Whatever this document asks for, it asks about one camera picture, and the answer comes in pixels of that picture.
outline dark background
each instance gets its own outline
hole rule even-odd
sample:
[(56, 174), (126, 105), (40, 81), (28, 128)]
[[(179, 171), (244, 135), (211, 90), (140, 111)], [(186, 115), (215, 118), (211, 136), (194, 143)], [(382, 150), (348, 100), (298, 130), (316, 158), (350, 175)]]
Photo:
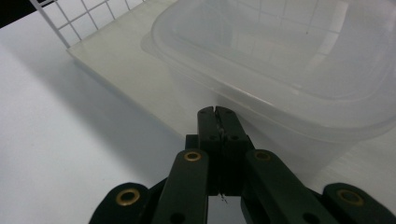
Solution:
[(17, 21), (35, 11), (29, 0), (1, 0), (0, 6), (0, 28)]

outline translucent plastic bin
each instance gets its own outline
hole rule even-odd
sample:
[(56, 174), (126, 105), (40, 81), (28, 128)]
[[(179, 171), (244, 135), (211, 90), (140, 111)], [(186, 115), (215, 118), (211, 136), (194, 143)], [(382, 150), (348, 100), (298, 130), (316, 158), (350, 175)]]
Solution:
[(150, 39), (190, 113), (230, 107), (309, 173), (394, 127), (395, 24), (385, 0), (178, 0)]

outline wire grid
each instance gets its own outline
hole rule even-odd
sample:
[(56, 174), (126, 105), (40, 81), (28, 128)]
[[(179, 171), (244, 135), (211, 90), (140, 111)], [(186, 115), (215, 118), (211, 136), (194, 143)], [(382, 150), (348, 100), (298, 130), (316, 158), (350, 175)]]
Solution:
[(77, 44), (140, 0), (30, 0), (67, 48)]

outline white table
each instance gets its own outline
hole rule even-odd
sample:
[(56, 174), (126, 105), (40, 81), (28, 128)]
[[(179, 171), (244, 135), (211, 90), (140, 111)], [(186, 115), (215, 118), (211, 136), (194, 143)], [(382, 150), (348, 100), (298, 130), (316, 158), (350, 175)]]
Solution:
[[(37, 13), (0, 30), (0, 223), (88, 223), (118, 184), (165, 178), (184, 138), (76, 65)], [(396, 213), (396, 131), (354, 147), (307, 186), (356, 185)], [(238, 200), (208, 223), (243, 223)]]

